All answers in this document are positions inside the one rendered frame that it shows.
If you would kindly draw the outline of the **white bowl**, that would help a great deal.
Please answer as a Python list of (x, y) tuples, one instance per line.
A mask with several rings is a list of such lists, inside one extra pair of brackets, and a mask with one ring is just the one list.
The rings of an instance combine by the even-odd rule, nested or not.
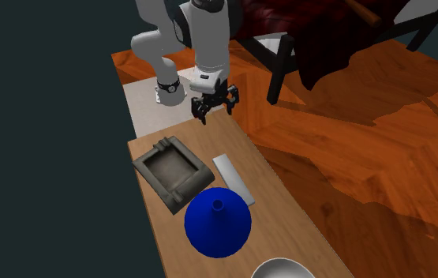
[(260, 264), (251, 278), (315, 278), (315, 276), (294, 260), (275, 257)]

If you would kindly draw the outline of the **light wooden table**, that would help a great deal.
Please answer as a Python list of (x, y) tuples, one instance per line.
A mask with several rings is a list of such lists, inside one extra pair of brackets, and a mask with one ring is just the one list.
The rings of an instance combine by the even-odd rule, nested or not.
[(197, 252), (185, 235), (184, 215), (176, 215), (143, 177), (138, 178), (166, 278), (251, 278), (258, 265), (286, 257), (304, 265), (315, 278), (354, 278), (305, 211), (240, 126), (224, 111), (202, 124), (192, 119), (128, 143), (133, 159), (163, 137), (177, 137), (212, 171), (213, 158), (225, 154), (255, 200), (252, 230), (234, 255), (214, 259)]

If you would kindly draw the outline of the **pale grey robot stand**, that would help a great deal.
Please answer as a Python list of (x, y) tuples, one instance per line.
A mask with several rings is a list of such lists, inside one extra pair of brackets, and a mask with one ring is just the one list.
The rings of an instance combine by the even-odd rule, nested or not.
[(161, 92), (157, 96), (155, 77), (123, 85), (137, 137), (195, 119), (191, 109), (191, 98), (201, 97), (201, 93), (189, 87), (193, 73), (193, 67), (177, 72), (181, 87), (177, 96), (166, 92)]

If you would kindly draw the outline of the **blue cone-shaped vase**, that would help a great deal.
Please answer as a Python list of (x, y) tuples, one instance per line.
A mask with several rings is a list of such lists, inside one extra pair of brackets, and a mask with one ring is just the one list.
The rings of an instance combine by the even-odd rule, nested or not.
[(206, 189), (189, 203), (184, 217), (190, 244), (207, 257), (223, 258), (237, 253), (248, 240), (252, 217), (248, 205), (234, 191)]

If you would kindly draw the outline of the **grey square ashtray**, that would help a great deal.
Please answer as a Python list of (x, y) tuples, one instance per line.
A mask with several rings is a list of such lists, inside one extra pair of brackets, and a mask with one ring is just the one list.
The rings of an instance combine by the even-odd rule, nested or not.
[(172, 214), (215, 181), (212, 170), (177, 137), (165, 137), (133, 161)]

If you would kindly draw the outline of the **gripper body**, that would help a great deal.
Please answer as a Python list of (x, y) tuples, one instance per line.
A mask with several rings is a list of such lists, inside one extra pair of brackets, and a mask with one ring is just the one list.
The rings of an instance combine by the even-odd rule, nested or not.
[(227, 81), (222, 82), (220, 85), (216, 84), (215, 92), (212, 94), (202, 94), (202, 108), (204, 111), (210, 111), (213, 107), (218, 107), (225, 104), (229, 105), (230, 100), (227, 98), (229, 92), (227, 90)]

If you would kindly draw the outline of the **white flat rectangular bar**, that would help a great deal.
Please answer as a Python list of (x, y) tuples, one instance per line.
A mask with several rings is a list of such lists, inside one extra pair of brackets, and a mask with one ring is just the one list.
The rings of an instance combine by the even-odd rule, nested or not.
[(239, 195), (248, 206), (254, 205), (255, 199), (253, 198), (253, 195), (249, 192), (227, 154), (222, 154), (213, 158), (212, 162), (226, 187)]

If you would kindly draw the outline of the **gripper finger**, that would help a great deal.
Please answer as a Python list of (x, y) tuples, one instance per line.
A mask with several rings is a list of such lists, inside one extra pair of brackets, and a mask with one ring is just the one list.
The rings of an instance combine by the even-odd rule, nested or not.
[(232, 110), (236, 103), (239, 102), (238, 88), (235, 85), (231, 85), (226, 90), (226, 112), (228, 115), (232, 115)]
[(203, 125), (206, 124), (206, 114), (213, 108), (213, 99), (210, 96), (192, 97), (191, 112)]

